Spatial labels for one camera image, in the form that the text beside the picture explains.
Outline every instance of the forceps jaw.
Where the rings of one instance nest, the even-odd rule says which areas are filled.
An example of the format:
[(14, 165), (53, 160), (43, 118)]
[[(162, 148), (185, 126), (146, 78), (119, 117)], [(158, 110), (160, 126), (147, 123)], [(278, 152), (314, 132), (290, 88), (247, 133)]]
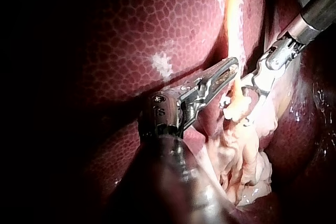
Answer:
[(197, 77), (187, 80), (183, 85), (166, 90), (172, 92), (183, 106), (186, 130), (197, 119), (199, 111), (204, 109), (238, 73), (238, 59), (226, 58), (202, 71)]

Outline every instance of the metallic shaft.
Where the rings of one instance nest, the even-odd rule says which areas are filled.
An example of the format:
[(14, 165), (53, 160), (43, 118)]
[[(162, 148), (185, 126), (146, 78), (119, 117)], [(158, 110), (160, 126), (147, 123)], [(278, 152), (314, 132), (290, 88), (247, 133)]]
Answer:
[(239, 223), (237, 209), (198, 165), (182, 139), (143, 143), (113, 194), (107, 222)]
[(310, 0), (301, 15), (311, 27), (325, 30), (336, 20), (336, 0)]
[(297, 42), (307, 45), (334, 21), (336, 21), (336, 0), (310, 0), (278, 39), (288, 33)]

